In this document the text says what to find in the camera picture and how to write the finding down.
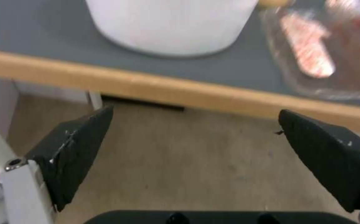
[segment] black foam pad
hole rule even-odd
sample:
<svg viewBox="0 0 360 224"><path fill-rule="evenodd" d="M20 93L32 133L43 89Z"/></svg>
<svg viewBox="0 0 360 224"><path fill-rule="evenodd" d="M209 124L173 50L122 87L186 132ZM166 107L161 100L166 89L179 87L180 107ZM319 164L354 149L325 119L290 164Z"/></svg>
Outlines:
<svg viewBox="0 0 360 224"><path fill-rule="evenodd" d="M283 110L279 123L301 161L348 212L360 209L360 137Z"/></svg>
<svg viewBox="0 0 360 224"><path fill-rule="evenodd" d="M53 204L61 211L72 199L96 158L113 108L59 124L27 155L38 163Z"/></svg>

